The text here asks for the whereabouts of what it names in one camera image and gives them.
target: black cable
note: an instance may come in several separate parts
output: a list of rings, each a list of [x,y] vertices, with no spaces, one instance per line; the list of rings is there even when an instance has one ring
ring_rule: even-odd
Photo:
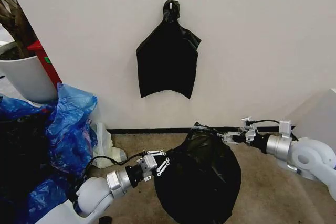
[[[276,121],[276,120],[272,120],[272,119],[264,119],[264,120],[259,120],[259,121],[247,121],[246,122],[246,125],[247,126],[250,126],[251,124],[254,124],[254,123],[262,123],[262,122],[274,122],[274,123],[278,123],[280,124],[279,121]]]
[[[107,156],[96,156],[96,157],[93,157],[90,162],[87,164],[87,166],[85,167],[85,170],[84,170],[84,175],[88,172],[89,168],[91,167],[92,163],[94,160],[98,159],[98,158],[106,158],[108,159],[109,161],[111,161],[112,163],[116,164],[116,165],[124,165],[126,164],[128,161],[130,161],[131,159],[135,158],[135,157],[139,157],[139,156],[144,156],[143,152],[139,152],[131,157],[129,157],[128,159],[124,160],[124,161],[121,161],[121,162],[118,162],[116,160],[114,160],[113,158],[110,158],[110,157],[107,157]]]

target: black plastic bag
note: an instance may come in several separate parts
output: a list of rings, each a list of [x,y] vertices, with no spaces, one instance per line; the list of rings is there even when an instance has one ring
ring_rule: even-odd
[[[0,207],[4,218],[15,217],[17,204],[51,174],[49,141],[45,136],[50,112],[0,121]]]
[[[170,165],[155,178],[156,194],[166,212],[180,224],[224,223],[232,215],[241,171],[216,131],[191,129],[167,156]]]
[[[167,89],[191,97],[201,40],[179,25],[179,17],[179,2],[166,1],[162,22],[137,48],[141,97]]]

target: tree trunk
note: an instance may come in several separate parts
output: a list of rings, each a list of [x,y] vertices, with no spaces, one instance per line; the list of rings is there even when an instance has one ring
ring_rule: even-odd
[[[31,57],[35,53],[29,51],[27,47],[37,41],[37,37],[19,5],[14,15],[14,22],[3,22],[2,25],[15,40],[20,59]]]

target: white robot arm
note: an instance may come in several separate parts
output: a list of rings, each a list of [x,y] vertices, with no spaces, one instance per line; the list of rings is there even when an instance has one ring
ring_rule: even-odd
[[[331,197],[336,200],[336,154],[327,144],[309,138],[293,141],[291,122],[279,122],[279,135],[258,134],[255,121],[251,117],[243,118],[244,128],[240,132],[228,132],[223,135],[223,142],[245,142],[260,149],[265,154],[274,156],[281,168],[298,175],[319,180],[326,184]]]
[[[144,152],[142,158],[137,160],[134,166],[126,166],[119,171],[112,171],[106,178],[91,177],[85,181],[76,192],[77,203],[81,212],[76,212],[73,203],[67,200],[43,216],[37,224],[91,224],[94,223],[103,212],[113,203],[114,199],[126,194],[136,187],[142,180],[151,179],[152,172],[161,176],[169,166],[169,158],[166,153],[160,151]],[[162,161],[158,167],[156,161]]]

